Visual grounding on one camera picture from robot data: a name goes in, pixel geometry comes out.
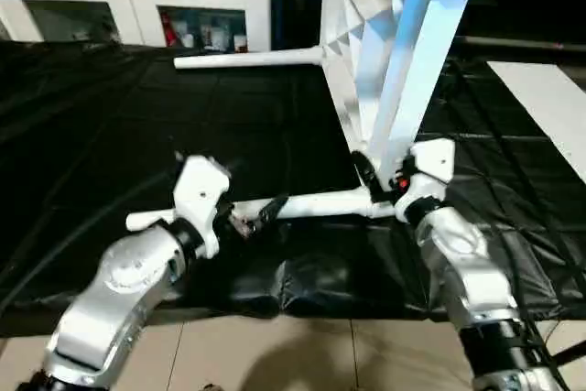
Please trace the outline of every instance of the wall cabinet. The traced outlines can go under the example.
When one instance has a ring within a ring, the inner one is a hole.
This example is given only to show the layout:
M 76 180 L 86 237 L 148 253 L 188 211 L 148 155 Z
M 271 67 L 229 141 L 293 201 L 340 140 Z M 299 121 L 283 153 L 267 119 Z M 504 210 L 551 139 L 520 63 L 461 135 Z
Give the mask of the wall cabinet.
M 219 52 L 270 50 L 270 0 L 0 0 L 19 41 L 119 41 Z

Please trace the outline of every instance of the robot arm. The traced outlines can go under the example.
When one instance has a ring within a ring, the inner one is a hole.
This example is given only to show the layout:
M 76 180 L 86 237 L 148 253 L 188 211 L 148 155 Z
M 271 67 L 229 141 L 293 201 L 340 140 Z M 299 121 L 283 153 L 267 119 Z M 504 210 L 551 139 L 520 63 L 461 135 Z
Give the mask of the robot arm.
M 114 243 L 97 274 L 65 311 L 46 349 L 42 373 L 21 389 L 110 389 L 153 308 L 197 257 L 219 249 L 212 223 L 228 173 L 189 157 L 173 196 L 176 218 Z
M 488 255 L 482 233 L 444 203 L 453 158 L 450 140 L 415 144 L 390 192 L 382 191 L 372 166 L 359 158 L 363 166 L 357 168 L 365 183 L 360 192 L 326 194 L 318 206 L 330 210 L 331 199 L 343 197 L 346 204 L 357 201 L 367 213 L 394 212 L 415 229 L 423 260 L 439 284 L 470 362 L 474 390 L 555 391 L 558 385 L 550 370 L 535 346 L 526 342 L 508 280 Z M 42 374 L 22 389 L 110 389 L 152 309 L 195 258 L 212 258 L 218 252 L 212 224 L 228 185 L 228 173 L 213 160 L 189 157 L 173 193 L 175 209 L 164 212 L 166 220 L 106 251 L 95 279 L 71 304 L 50 339 Z M 314 212 L 307 203 L 315 203 L 317 196 L 231 205 L 228 220 L 248 237 L 279 213 Z M 242 212 L 251 212 L 253 220 L 236 215 Z
M 453 143 L 415 144 L 396 176 L 396 217 L 415 229 L 425 265 L 439 284 L 478 391 L 555 391 L 558 384 L 527 342 L 511 287 L 483 234 L 444 204 Z

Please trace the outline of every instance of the black tarp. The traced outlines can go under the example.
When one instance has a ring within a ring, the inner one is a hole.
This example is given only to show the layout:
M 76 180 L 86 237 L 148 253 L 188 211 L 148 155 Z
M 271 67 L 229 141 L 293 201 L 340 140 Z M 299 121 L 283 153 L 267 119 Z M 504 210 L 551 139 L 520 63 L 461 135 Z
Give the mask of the black tarp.
M 175 71 L 173 49 L 0 45 L 0 298 L 96 208 L 172 167 L 214 156 L 231 200 L 358 185 L 319 67 Z M 511 273 L 536 319 L 586 319 L 586 187 L 481 61 L 451 58 L 418 138 L 457 142 L 449 200 Z M 172 179 L 92 228 L 0 320 L 0 336 L 49 332 L 126 234 L 130 211 L 171 205 Z M 272 317 L 445 319 L 408 227 L 357 216 L 282 221 L 223 240 L 158 316 L 203 308 Z

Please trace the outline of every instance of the white metal frame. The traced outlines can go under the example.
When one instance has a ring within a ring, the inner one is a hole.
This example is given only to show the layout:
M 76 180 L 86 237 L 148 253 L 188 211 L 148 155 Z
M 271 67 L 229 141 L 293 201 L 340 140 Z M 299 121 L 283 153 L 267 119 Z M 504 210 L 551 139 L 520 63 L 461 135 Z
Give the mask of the white metal frame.
M 44 41 L 37 24 L 25 4 L 26 0 L 0 0 L 0 8 L 4 12 L 3 21 L 14 40 Z M 130 0 L 73 0 L 83 2 L 106 2 L 110 6 L 112 17 L 118 29 L 122 43 L 141 45 L 136 16 Z
M 321 65 L 349 148 L 362 150 L 373 161 L 388 189 L 389 178 L 415 140 L 466 2 L 324 0 L 316 48 L 189 58 L 176 60 L 176 67 Z M 298 209 L 291 216 L 376 216 L 378 209 L 393 213 L 388 202 L 372 204 L 365 187 L 292 201 Z
M 270 0 L 132 0 L 138 25 L 148 46 L 166 46 L 158 5 L 244 11 L 248 50 L 271 48 Z

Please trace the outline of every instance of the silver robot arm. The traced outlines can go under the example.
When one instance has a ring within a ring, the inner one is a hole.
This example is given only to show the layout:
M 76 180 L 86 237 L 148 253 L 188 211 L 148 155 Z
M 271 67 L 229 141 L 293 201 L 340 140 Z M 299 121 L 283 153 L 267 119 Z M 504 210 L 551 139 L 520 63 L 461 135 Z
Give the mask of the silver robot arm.
M 511 286 L 480 230 L 444 204 L 453 142 L 415 144 L 397 174 L 396 217 L 415 228 L 425 265 L 439 285 L 478 391 L 555 391 L 558 384 L 526 341 Z
M 30 389 L 110 389 L 153 308 L 197 257 L 219 249 L 212 228 L 228 173 L 213 160 L 189 157 L 173 196 L 176 218 L 114 243 L 93 282 L 61 317 Z

